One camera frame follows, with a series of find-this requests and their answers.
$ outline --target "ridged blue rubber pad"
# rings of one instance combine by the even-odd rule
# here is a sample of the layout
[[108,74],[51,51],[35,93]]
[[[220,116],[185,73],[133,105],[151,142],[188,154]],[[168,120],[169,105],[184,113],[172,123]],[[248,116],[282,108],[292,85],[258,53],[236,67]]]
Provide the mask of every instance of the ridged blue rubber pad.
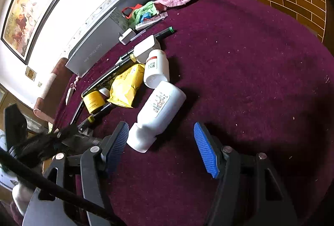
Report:
[[194,126],[194,137],[199,152],[201,153],[206,171],[210,173],[213,178],[216,178],[219,174],[219,169],[217,166],[217,155],[213,151],[208,138],[206,137],[198,122],[196,122]]
[[123,127],[119,131],[113,146],[111,147],[107,155],[107,173],[112,174],[115,172],[121,155],[123,154],[126,141],[129,137],[129,125],[124,122]]

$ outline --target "keychain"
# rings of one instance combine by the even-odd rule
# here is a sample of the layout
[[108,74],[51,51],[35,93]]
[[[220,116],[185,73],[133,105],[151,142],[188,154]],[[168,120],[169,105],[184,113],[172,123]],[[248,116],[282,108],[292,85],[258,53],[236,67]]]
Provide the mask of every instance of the keychain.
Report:
[[77,76],[74,84],[71,84],[70,88],[68,89],[67,96],[66,96],[66,105],[69,103],[70,99],[72,98],[74,91],[76,91],[76,83],[79,80],[80,80],[80,77]]

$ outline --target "gray box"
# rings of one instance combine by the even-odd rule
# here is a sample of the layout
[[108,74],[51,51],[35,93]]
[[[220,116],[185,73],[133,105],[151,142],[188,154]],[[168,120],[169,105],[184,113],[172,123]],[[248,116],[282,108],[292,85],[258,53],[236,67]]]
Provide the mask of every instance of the gray box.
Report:
[[84,37],[65,66],[83,77],[106,52],[119,42],[119,34],[123,34],[128,28],[128,19],[124,18],[115,7]]

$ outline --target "white wall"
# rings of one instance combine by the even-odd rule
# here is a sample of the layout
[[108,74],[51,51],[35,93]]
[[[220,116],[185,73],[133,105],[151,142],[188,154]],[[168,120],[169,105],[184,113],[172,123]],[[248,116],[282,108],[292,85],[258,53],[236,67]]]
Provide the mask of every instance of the white wall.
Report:
[[[0,10],[3,7],[1,18],[6,16],[10,1],[0,1]],[[29,67],[37,72],[35,81],[24,75],[25,65],[0,42],[0,83],[21,101],[33,107],[40,92],[38,82],[44,81],[57,63],[63,48],[103,1],[105,0],[60,0],[57,3],[41,30],[29,61]]]

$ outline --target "qr code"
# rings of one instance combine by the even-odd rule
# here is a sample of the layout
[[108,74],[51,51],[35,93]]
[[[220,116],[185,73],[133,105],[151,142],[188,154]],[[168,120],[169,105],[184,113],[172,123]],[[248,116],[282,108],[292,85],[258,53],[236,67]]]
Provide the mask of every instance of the qr code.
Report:
[[149,64],[147,68],[148,68],[148,69],[151,69],[151,68],[153,68],[153,67],[155,67],[155,62]]

